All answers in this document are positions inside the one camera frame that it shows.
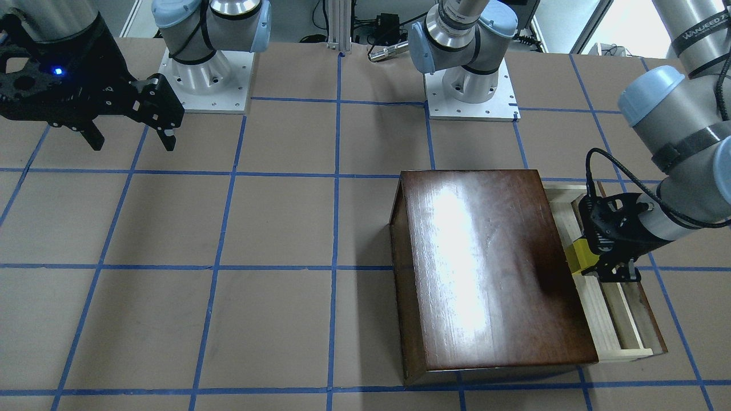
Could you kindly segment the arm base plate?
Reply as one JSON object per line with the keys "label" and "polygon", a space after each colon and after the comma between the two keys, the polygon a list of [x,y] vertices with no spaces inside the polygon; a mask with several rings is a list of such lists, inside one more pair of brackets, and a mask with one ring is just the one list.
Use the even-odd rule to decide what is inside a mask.
{"label": "arm base plate", "polygon": [[520,110],[505,59],[497,72],[478,75],[462,67],[424,75],[429,118],[514,122]]}
{"label": "arm base plate", "polygon": [[257,54],[218,50],[208,61],[183,65],[164,51],[159,73],[170,82],[186,114],[245,114]]}

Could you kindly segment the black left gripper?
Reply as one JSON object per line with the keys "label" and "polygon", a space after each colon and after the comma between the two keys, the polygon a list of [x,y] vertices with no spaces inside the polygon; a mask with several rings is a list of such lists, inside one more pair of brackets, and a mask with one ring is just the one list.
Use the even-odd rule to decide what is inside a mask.
{"label": "black left gripper", "polygon": [[[650,200],[640,194],[624,193],[609,197],[585,195],[578,203],[583,237],[596,255],[618,251],[627,255],[644,255],[669,244],[652,234],[640,221],[640,214],[652,211]],[[598,261],[596,276],[601,283],[639,283],[641,273],[636,260],[611,263]]]}

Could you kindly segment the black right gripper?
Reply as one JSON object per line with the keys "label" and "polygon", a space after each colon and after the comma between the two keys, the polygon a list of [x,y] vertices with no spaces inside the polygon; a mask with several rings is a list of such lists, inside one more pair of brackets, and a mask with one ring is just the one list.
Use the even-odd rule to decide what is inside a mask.
{"label": "black right gripper", "polygon": [[123,115],[154,128],[168,152],[184,108],[169,81],[155,73],[131,75],[101,15],[70,39],[33,40],[16,15],[2,17],[2,115],[75,127],[94,151],[105,137],[93,123],[99,115]]}

